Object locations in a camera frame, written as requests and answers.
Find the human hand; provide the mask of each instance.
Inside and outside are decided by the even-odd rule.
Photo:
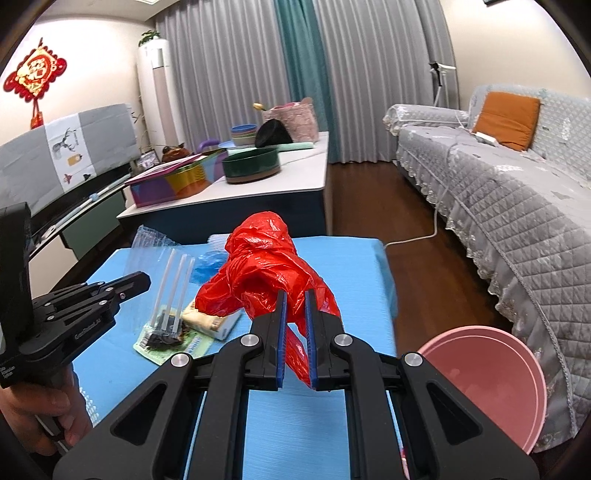
[[[59,390],[29,383],[0,389],[0,411],[27,452],[46,456],[56,452],[35,415],[58,417],[66,431],[66,442],[71,446],[92,429],[78,377],[71,365],[66,368],[64,379]]]

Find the white air conditioner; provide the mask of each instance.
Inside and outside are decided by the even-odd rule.
[[[156,38],[139,48],[138,77],[150,144],[162,159],[163,146],[186,141],[167,40]]]

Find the purple handle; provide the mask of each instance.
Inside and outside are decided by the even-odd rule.
[[[214,138],[210,138],[204,142],[199,144],[199,151],[202,152],[205,147],[213,147],[214,145],[219,145],[220,141]]]

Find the red plastic bag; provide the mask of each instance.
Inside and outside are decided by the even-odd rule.
[[[287,322],[306,336],[304,293],[313,289],[323,312],[340,317],[336,300],[324,280],[297,256],[287,225],[276,213],[261,212],[247,218],[228,238],[228,261],[203,285],[195,308],[208,315],[230,315],[244,307],[253,319],[273,312],[279,290],[287,292]],[[285,363],[310,385],[306,349],[287,329]]]

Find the green round container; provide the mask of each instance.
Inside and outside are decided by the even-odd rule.
[[[281,170],[275,148],[256,148],[222,160],[228,183],[245,183],[270,177]]]

